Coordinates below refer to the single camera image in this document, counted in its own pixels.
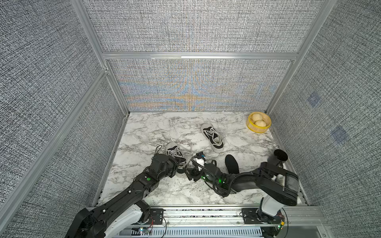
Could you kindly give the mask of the black canvas sneaker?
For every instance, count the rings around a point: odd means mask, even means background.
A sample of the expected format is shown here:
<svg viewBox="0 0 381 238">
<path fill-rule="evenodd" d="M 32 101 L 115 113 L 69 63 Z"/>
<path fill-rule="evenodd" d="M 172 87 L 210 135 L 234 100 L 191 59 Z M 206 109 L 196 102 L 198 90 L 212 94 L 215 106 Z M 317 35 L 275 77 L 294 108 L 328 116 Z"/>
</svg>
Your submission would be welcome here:
<svg viewBox="0 0 381 238">
<path fill-rule="evenodd" d="M 219 132 L 211 124 L 201 125 L 201 133 L 209 141 L 211 148 L 216 153 L 222 153 L 224 151 L 224 140 Z"/>
<path fill-rule="evenodd" d="M 183 174 L 185 172 L 186 159 L 183 156 L 180 147 L 176 143 L 171 142 L 166 146 L 166 154 L 178 161 L 179 166 L 177 173 Z"/>
</svg>

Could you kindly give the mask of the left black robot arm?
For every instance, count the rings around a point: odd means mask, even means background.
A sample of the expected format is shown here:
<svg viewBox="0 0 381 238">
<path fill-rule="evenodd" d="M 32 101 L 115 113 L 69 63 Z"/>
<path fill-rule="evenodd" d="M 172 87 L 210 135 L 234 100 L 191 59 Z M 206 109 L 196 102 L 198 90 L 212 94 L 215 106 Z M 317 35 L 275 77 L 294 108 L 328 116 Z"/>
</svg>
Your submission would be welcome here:
<svg viewBox="0 0 381 238">
<path fill-rule="evenodd" d="M 65 237 L 105 238 L 110 234 L 106 232 L 107 229 L 116 227 L 113 222 L 154 191 L 161 179 L 172 178 L 180 163 L 179 159 L 172 156 L 156 153 L 152 158 L 151 165 L 137 175 L 124 191 L 101 206 L 80 210 Z"/>
</svg>

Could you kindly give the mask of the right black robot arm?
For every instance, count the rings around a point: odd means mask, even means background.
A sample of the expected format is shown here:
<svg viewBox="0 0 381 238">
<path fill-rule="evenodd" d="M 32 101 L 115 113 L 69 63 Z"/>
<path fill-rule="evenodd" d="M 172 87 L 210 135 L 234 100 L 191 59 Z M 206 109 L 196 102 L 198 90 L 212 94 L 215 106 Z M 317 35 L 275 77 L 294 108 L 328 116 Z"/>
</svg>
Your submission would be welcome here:
<svg viewBox="0 0 381 238">
<path fill-rule="evenodd" d="M 267 162 L 262 162 L 253 171 L 239 174 L 222 173 L 214 163 L 196 163 L 191 168 L 185 168 L 185 174 L 189 180 L 203 180 L 222 197 L 243 190 L 262 190 L 267 195 L 261 199 L 259 208 L 251 216 L 260 223 L 270 224 L 281 219 L 281 209 L 284 206 L 296 206 L 298 203 L 298 176 Z"/>
</svg>

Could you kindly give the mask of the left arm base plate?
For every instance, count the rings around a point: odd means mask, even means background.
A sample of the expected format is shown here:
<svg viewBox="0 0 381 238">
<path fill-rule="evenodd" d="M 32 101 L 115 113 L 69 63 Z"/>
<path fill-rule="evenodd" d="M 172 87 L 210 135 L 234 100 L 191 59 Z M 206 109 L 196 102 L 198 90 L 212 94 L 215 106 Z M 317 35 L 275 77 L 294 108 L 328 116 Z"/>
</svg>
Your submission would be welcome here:
<svg viewBox="0 0 381 238">
<path fill-rule="evenodd" d="M 164 209 L 150 209 L 149 212 L 144 212 L 142 217 L 134 225 L 162 225 Z"/>
</svg>

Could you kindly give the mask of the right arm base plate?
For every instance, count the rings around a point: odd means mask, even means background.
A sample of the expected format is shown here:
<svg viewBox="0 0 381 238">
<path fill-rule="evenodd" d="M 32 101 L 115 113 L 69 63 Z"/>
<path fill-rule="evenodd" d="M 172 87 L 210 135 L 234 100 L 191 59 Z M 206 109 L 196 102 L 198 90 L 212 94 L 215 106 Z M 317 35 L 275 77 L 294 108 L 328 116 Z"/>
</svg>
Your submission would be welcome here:
<svg viewBox="0 0 381 238">
<path fill-rule="evenodd" d="M 273 224 L 282 226 L 285 224 L 285 217 L 281 213 L 281 210 L 278 210 L 275 216 L 270 216 L 259 211 L 259 208 L 242 208 L 240 214 L 245 224 Z"/>
</svg>

